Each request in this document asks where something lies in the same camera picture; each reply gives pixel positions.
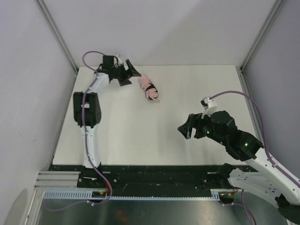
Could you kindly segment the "pink and black folding umbrella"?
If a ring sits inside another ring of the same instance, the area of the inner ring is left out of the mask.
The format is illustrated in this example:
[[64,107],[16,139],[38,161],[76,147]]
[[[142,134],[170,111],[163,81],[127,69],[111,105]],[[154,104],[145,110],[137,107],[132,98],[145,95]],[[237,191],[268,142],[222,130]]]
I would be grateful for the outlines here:
[[148,100],[160,102],[158,99],[158,90],[148,76],[142,75],[139,78],[139,84]]

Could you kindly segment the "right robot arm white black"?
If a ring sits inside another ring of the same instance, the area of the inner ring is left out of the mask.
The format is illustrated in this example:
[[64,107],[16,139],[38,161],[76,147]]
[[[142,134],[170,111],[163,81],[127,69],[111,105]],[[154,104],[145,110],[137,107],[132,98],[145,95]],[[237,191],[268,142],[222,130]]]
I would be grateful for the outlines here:
[[244,189],[272,204],[288,221],[300,223],[300,179],[287,170],[272,155],[267,155],[264,145],[251,133],[239,130],[235,120],[226,111],[212,115],[190,114],[178,127],[186,138],[207,137],[225,147],[234,159],[246,163],[259,172],[259,176],[246,175],[235,166],[224,164],[222,172],[231,186]]

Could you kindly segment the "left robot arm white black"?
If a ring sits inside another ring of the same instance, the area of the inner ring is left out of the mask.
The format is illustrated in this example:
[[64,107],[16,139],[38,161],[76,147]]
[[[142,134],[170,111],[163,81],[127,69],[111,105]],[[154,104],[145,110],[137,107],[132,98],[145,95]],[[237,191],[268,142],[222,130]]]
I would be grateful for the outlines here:
[[98,94],[110,82],[116,79],[120,86],[130,85],[131,77],[140,77],[141,74],[134,68],[129,59],[122,62],[119,56],[102,56],[102,62],[97,68],[87,64],[85,57],[89,53],[100,53],[89,51],[82,57],[84,65],[93,72],[93,80],[83,92],[73,93],[73,115],[74,120],[80,127],[84,141],[83,166],[87,169],[100,171],[101,159],[98,155],[97,131],[101,122],[102,112]]

